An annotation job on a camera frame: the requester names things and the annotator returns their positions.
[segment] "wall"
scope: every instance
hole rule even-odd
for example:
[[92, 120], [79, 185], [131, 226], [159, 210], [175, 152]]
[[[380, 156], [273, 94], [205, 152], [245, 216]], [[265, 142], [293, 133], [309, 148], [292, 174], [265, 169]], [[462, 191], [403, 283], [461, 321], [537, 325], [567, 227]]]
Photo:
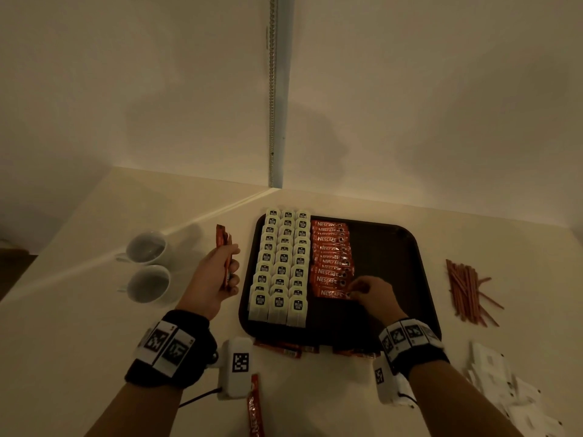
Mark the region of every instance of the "wall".
[[0, 238], [111, 165], [267, 183], [268, 0], [0, 0]]
[[295, 0], [284, 187], [583, 226], [583, 0]]

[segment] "tray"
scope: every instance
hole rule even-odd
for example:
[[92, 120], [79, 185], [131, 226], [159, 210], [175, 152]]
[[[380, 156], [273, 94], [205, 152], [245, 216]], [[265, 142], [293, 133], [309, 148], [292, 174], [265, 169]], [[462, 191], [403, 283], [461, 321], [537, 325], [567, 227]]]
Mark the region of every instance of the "tray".
[[[399, 305], [411, 317], [427, 323], [441, 339], [441, 329], [413, 235], [398, 225], [312, 216], [312, 220], [345, 222], [350, 231], [355, 278], [378, 276], [393, 285]], [[262, 215], [255, 226], [255, 235], [247, 265], [239, 322], [247, 334], [265, 341], [284, 341], [297, 345], [331, 345], [338, 350], [381, 350], [378, 336], [382, 325], [368, 315], [358, 303], [347, 300], [314, 297], [308, 291], [308, 315], [305, 328], [288, 327], [249, 320], [247, 302], [257, 265]]]

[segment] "wire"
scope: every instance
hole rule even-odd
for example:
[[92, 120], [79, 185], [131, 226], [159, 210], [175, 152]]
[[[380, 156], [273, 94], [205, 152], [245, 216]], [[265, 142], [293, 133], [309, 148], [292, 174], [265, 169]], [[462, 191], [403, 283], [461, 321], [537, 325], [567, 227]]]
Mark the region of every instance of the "wire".
[[211, 391], [208, 391], [208, 393], [204, 393], [204, 394], [201, 394], [198, 397], [191, 398], [190, 400], [187, 400], [186, 402], [181, 403], [180, 406], [179, 406], [179, 408], [182, 408], [183, 406], [186, 406], [188, 404], [191, 404], [194, 401], [200, 400], [203, 397], [210, 396], [211, 394], [220, 393], [222, 390], [223, 390], [222, 388], [215, 388], [215, 389], [213, 389]]
[[419, 406], [419, 405], [417, 404], [417, 400], [415, 400], [415, 399], [414, 399], [413, 397], [411, 397], [411, 396], [408, 396], [407, 394], [403, 394], [403, 393], [399, 393], [399, 392], [397, 392], [397, 396], [399, 396], [399, 397], [406, 397], [406, 398], [408, 398], [410, 401], [412, 401], [414, 404], [416, 404], [417, 406]]

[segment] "person's left hand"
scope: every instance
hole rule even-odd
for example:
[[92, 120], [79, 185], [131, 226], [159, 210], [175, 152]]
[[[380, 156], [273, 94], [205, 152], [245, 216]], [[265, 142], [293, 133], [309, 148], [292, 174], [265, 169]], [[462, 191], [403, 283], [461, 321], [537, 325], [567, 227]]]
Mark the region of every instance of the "person's left hand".
[[176, 309], [190, 311], [212, 320], [219, 313], [221, 302], [239, 292], [239, 277], [233, 274], [238, 270], [239, 263], [234, 259], [229, 265], [229, 285], [226, 290], [222, 290], [222, 286], [227, 258], [240, 252], [239, 246], [234, 243], [215, 248], [205, 256], [198, 264]]

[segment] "wristband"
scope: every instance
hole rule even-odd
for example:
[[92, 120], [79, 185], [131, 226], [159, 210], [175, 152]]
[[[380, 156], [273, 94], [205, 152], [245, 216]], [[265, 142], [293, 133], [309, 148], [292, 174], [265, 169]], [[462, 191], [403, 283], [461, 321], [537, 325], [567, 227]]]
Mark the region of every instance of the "wristband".
[[407, 317], [385, 328], [378, 338], [393, 375], [401, 373], [409, 379], [415, 365], [436, 360], [449, 363], [443, 344], [429, 326], [420, 320]]
[[146, 331], [125, 381], [152, 388], [187, 388], [216, 360], [217, 344], [203, 316], [172, 310]]

